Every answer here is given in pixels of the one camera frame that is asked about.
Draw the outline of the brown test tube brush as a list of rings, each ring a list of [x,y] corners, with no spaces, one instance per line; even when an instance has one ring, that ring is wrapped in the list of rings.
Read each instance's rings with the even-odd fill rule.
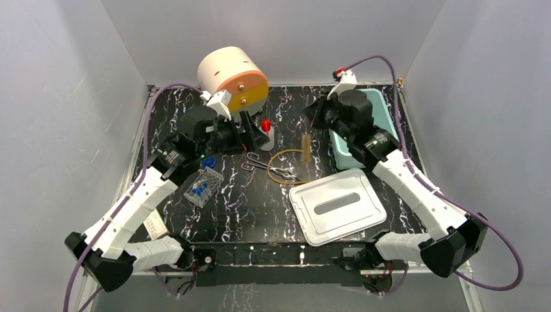
[[[311,136],[303,134],[301,138],[301,161],[305,164],[311,160]]]

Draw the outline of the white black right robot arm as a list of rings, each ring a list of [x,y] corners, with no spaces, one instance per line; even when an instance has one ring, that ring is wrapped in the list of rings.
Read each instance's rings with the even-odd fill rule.
[[[372,103],[364,92],[323,96],[302,112],[311,127],[329,129],[343,138],[353,158],[391,187],[427,229],[425,234],[376,234],[366,251],[372,268],[404,260],[424,264],[447,278],[479,251],[487,232],[482,215],[453,207],[418,181],[422,173],[407,165],[394,135],[374,123]]]

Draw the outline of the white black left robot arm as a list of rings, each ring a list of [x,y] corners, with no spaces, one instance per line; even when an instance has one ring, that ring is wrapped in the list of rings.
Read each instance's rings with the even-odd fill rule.
[[[162,265],[192,268],[194,248],[182,237],[129,240],[157,206],[200,169],[204,158],[257,151],[269,141],[246,111],[240,112],[240,120],[236,124],[206,106],[190,109],[180,130],[158,145],[116,204],[84,233],[72,232],[66,237],[65,245],[78,264],[104,291],[120,288],[135,272]]]

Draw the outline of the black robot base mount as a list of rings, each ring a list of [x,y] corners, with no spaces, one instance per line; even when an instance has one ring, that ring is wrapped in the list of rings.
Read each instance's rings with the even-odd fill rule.
[[[378,261],[365,242],[333,242],[320,247],[299,242],[201,242],[188,252],[192,264],[162,265],[156,273],[186,277],[178,288],[221,285],[337,284],[385,293],[397,286],[403,261]]]

